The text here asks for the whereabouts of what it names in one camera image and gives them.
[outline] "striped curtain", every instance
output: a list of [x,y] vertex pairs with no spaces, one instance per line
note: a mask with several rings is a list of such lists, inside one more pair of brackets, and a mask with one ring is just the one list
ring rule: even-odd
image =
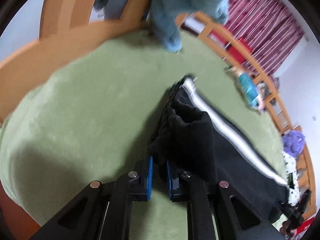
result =
[[[272,75],[298,44],[303,31],[281,0],[229,0],[225,27],[253,49],[254,58]],[[244,67],[252,70],[245,62]]]

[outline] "wooden bed frame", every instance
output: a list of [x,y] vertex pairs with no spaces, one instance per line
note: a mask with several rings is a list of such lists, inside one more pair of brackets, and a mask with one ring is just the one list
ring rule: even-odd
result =
[[[105,40],[144,28],[147,22],[142,21],[141,18],[149,1],[128,0],[119,20],[89,23],[94,0],[44,0],[40,22],[40,39],[23,46],[0,63],[0,125],[26,93],[46,82],[55,70],[93,51]],[[177,25],[181,26],[187,16],[187,14],[179,15],[176,19]],[[264,81],[271,92],[264,101],[279,133],[283,134],[292,129],[289,115],[273,82],[266,76],[246,47],[235,40],[233,35],[222,25],[212,22],[207,15],[198,12],[195,17],[206,24],[198,39],[201,39],[230,65],[242,68],[225,49],[208,38],[211,30],[216,31],[255,68],[258,76],[253,81],[256,84]],[[281,108],[280,114],[276,114],[270,104],[273,98]],[[308,149],[305,147],[302,156],[308,172],[302,185],[308,185],[313,191],[313,195],[310,209],[305,214],[305,218],[316,212],[315,179],[311,159],[307,152]],[[28,239],[39,228],[32,218],[5,195],[2,187],[0,187],[0,205],[3,208],[7,224],[17,240]],[[17,223],[23,224],[18,222],[20,216],[24,218],[28,228],[25,226],[17,227]]]

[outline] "purple plush toy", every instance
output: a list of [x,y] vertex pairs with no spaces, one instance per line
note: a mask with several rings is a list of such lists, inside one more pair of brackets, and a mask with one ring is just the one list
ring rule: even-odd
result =
[[292,130],[286,135],[282,136],[282,144],[284,151],[292,157],[298,156],[302,153],[304,147],[304,135],[300,131]]

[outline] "green bedsheet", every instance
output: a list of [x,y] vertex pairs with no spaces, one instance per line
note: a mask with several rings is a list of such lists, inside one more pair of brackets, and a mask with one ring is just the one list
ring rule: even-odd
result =
[[[225,62],[190,34],[182,37],[178,54],[146,31],[106,41],[28,93],[0,134],[0,179],[9,197],[43,225],[90,181],[130,171],[144,157],[165,91],[187,72],[285,176],[270,116],[247,108]],[[155,177],[152,200],[133,205],[131,239],[187,239],[185,205],[171,203]]]

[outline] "folded black clothing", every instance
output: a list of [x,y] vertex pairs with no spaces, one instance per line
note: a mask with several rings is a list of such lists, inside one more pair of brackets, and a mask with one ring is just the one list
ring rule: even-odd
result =
[[286,180],[199,95],[191,76],[172,86],[148,151],[160,167],[170,160],[209,183],[228,181],[272,223],[280,216],[274,203],[288,198]]

